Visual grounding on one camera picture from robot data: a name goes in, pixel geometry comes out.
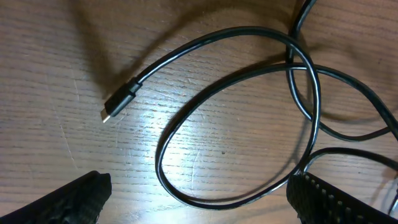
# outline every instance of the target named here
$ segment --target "black cable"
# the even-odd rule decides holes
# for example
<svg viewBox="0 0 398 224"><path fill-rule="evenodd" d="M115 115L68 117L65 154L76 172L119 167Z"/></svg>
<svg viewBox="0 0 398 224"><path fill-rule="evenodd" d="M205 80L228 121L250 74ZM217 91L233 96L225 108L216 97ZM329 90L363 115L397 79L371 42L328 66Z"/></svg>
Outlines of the black cable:
<svg viewBox="0 0 398 224"><path fill-rule="evenodd" d="M118 91L112 95L112 97L105 103L105 109L101 112L103 116L103 121L106 121L111 116L116 116L131 100L133 100L136 96L136 91L140 89L142 83L153 75L156 71L166 66L167 64L173 62L174 60L180 58L181 56L195 50L204 45L210 44L217 40L239 36L239 35L260 35L268 38L272 38L274 40L278 40L279 42L284 43L287 46L286 53L286 63L276 64L276 65L268 65L263 67L248 67L244 68L240 71L234 72L220 80L214 82L210 86L206 87L204 90L199 92L196 96L194 96L170 121L170 123L165 128L162 136L159 139L159 143L157 146L157 151L155 155L155 171L157 177L165 188L165 190L179 200L182 203L187 205L204 208L210 210L225 210L240 207L245 204L249 204L258 200L259 198L273 192L278 189L280 186L285 184L290 177L290 175L296 174L298 172L305 171L310 164L319 156L324 154L351 154L354 156L365 157L370 160L381 162L389 167L393 167L393 169L398 170L398 163L385 158L383 156L361 151L358 149L345 149L345 148L329 148L329 149L321 149L317 152L311 154L313 146L315 144L318 129L321 127L324 132L329 135L345 140L345 141L364 141L371 138L378 137L380 135L386 134L389 131L396 137L398 140L398 122L392 113L388 110L385 104L380 100L380 98L373 92L369 87L365 84L361 83L359 80L345 74L334 70L332 68L323 67L320 65L314 65L309 54L306 53L303 48L297 43L296 38L299 35L300 28L303 24L305 17L307 16L309 10L314 5L315 0L307 0L305 1L303 7L301 8L296 20L289 32L289 35L285 35L279 31L268 29L264 27L234 27L229 29L219 30L198 39L195 39L177 49L172 51L171 53L163 56L161 59L148 66L145 70L143 70L136 78L133 78L126 84L120 87ZM293 63L293 56L297 54L303 61L303 63ZM310 77L312 93L313 93L313 111L312 114L308 111L308 109L302 103L300 93L297 89L294 80L294 70L306 70L307 74ZM299 163L293 168L290 173L273 184L266 189L260 190L257 193L250 195L245 198L224 198L224 199L200 199L194 198L184 193L180 192L176 189L166 178L163 169L162 169L162 159L166 152L166 148L173 135L177 132L179 127L183 124L183 122L193 113L195 109L197 109L204 101L206 101L209 97L213 96L217 92L221 91L224 88L227 88L231 85L234 85L237 82L241 82L248 78L256 77L258 75L268 74L272 72L281 72L285 71L286 76L289 83L289 88L291 95L298 106L299 110L310 120L312 120L312 128L310 132L310 137ZM328 126L320 123L320 83L318 79L318 73L322 73L324 75L328 75L329 77L336 78L353 88L360 91L375 107L377 112L380 114L384 122L387 124L386 128L375 131L370 134L366 134L363 136L347 136L344 134L337 133L336 131L330 129Z"/></svg>
<svg viewBox="0 0 398 224"><path fill-rule="evenodd" d="M391 129L393 130L393 133L395 133L398 136L398 129L394 128L394 125L395 125L395 127L398 127L397 121L391 115L391 112L386 108L384 103L379 99L379 97L369 87L367 87L365 84L361 83L359 80L357 80L347 74L339 72L337 70L327 68L327 67L322 67L319 65L316 65L315 68L318 70L318 73L322 73L322 74L328 75L329 77L341 80L341 81L347 83L348 85L352 86L353 88L357 89L358 91L360 91L373 104L373 106L377 109L377 111L383 117L385 122L387 124L391 124ZM163 170L162 170L162 158L163 158L163 155L167 148L167 144L171 140L172 136L177 132L178 128L189 117L189 115L196 108L198 108L204 101L206 101L209 97L213 96L217 92L219 92L219 91L223 90L224 88L227 88L231 85L234 85L237 82L241 82L243 80L246 80L246 79L252 78L252 77L256 77L258 75L263 75L263 74L272 73L272 72L280 72L280 71L284 71L284 70L285 71L286 70L306 70L306 67L304 67L303 64L301 64L301 63L293 63L290 65L283 63L283 64L270 65L270 66L266 66L266 67L262 67L262 68L256 68L255 70L249 70L249 71L241 70L241 71L232 73L232 74L228 75L227 77L221 78L220 80L214 82L213 84L211 84L210 86L206 87L204 90L199 92L175 115L174 119L171 120L171 122L168 124L167 129L164 131L162 138L160 139L160 141L158 143L157 155L156 155L156 161L155 161L155 168L156 168L156 172L158 174L160 183L166 188L168 193L173 195L177 200L179 200L183 203L186 203L188 205L198 207L198 208L217 209L217 210L235 208L235 207L247 204L249 202L253 202L254 200L257 200L257 199L273 192L274 190L278 189L282 184L284 184L291 174L294 174L297 171L297 169L295 167L287 177L284 177L276 184L258 192L257 194L254 194L252 197L249 197L247 200L241 200L239 202L230 203L227 205L207 205L207 204L203 204L203 203L197 203L191 197L187 198L187 196L185 194L178 191L175 187L173 187L171 185L171 183L166 179L166 177L163 173Z"/></svg>
<svg viewBox="0 0 398 224"><path fill-rule="evenodd" d="M316 1L317 0L307 0L304 2L301 10L298 12L298 14L296 16L296 20L294 20L294 22L293 22L292 28L289 30L289 36L293 37L294 39L298 39L301 26L303 25L306 16L310 12L312 6L315 4ZM293 63L293 61L294 61L293 50L286 47L285 62ZM294 80L293 70L286 71L286 77L287 77L287 83L289 84L290 94L292 95L294 103L297 105L299 110L304 114L304 116L307 119L311 120L312 115L310 114L310 112L305 107L304 103L302 102L301 94L300 94L299 89L297 88L296 82ZM375 131L375 132L372 132L369 134L365 134L362 136L347 136L345 134L338 133L337 131L329 128L327 125L323 124L322 122L320 123L320 128L322 131L326 132L327 134L329 134L330 136L332 136L334 138L344 140L344 141L351 141L351 142L365 141L365 140L377 138L379 136L382 136L383 134L387 134L390 131L388 128L382 128L378 131Z"/></svg>

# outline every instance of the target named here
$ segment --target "cable connector housing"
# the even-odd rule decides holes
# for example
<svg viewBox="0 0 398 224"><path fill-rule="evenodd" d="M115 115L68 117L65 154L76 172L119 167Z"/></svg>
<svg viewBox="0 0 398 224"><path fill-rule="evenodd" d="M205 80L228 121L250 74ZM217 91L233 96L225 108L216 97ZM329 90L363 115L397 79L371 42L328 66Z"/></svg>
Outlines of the cable connector housing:
<svg viewBox="0 0 398 224"><path fill-rule="evenodd" d="M141 86L142 84L133 78L116 90L104 104L105 108L101 111L102 122L105 123L110 117L118 115L136 97L136 92Z"/></svg>

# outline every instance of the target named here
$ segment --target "wooden surface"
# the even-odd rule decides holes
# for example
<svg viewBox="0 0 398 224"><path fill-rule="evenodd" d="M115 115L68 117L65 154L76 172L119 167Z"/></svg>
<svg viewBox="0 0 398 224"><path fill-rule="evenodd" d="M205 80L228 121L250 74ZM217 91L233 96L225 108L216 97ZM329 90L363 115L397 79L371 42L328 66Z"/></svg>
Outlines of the wooden surface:
<svg viewBox="0 0 398 224"><path fill-rule="evenodd" d="M181 44L232 26L287 32L296 7L294 0L1 0L0 215L98 170L110 173L113 185L99 223L299 223L285 188L211 212L174 200L154 172L157 141L178 109L215 80L283 55L282 44L260 37L211 44L150 77L117 118L102 124L99 114L115 88ZM397 11L392 0L319 0L302 29L315 63L369 85L395 116ZM305 93L304 73L297 74ZM326 124L354 135L385 126L359 92L331 78L321 83ZM189 117L164 168L190 195L244 194L287 174L308 130L284 73L253 78ZM398 158L392 134L349 143L320 131L315 149L330 146ZM393 171L355 157L327 156L310 172L383 212L396 191Z"/></svg>

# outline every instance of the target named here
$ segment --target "black plastic object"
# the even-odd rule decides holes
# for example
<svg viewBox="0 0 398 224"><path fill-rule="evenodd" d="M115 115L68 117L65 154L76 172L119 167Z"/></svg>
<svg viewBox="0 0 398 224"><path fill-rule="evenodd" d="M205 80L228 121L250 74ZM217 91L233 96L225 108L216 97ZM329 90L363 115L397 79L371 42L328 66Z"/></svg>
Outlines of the black plastic object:
<svg viewBox="0 0 398 224"><path fill-rule="evenodd" d="M91 171L0 218L1 224L95 224L112 192L111 176Z"/></svg>
<svg viewBox="0 0 398 224"><path fill-rule="evenodd" d="M120 113L120 111L136 97L136 92L141 88L141 86L142 84L138 84L135 78L121 86L106 101L106 113L112 117Z"/></svg>
<svg viewBox="0 0 398 224"><path fill-rule="evenodd" d="M286 194L303 224L398 223L308 172L291 175Z"/></svg>

